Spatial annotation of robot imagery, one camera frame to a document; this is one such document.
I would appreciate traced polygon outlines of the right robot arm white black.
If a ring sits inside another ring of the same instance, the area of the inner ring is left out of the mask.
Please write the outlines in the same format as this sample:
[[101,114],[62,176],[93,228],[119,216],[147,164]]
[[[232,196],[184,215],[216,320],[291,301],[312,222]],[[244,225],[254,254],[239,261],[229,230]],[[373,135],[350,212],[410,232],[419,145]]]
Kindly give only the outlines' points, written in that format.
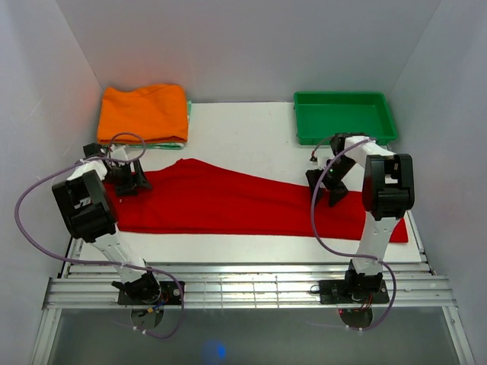
[[383,272],[387,245],[400,221],[415,202],[413,162],[408,154],[394,154],[364,133],[338,133],[329,139],[333,158],[306,173],[311,204],[327,194],[334,207],[349,193],[344,177],[359,165],[364,170],[361,203],[365,223],[357,252],[349,254],[349,267],[341,280],[319,281],[313,292],[322,304],[389,303]]

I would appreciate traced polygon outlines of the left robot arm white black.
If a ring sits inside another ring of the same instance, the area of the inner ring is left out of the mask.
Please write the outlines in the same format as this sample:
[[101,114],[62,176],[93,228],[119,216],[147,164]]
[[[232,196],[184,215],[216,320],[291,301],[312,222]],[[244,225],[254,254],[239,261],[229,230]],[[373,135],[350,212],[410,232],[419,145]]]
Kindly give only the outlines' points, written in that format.
[[52,187],[62,219],[72,237],[91,244],[116,263],[120,280],[112,283],[115,288],[137,303],[158,303],[161,285],[145,260],[122,241],[115,208],[104,186],[113,187],[118,198],[149,190],[151,184],[142,165],[129,161],[126,145],[87,144],[84,154],[88,161]]

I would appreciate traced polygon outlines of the red trousers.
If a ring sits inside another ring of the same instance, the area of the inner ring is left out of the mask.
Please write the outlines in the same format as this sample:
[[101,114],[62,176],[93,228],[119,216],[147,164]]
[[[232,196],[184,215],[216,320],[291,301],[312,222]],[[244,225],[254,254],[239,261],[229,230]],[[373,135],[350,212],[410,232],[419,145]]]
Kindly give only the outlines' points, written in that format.
[[310,209],[310,190],[181,159],[149,171],[152,189],[116,197],[105,184],[121,231],[151,234],[313,236],[359,240],[365,223],[361,193],[350,192],[336,206],[325,199]]

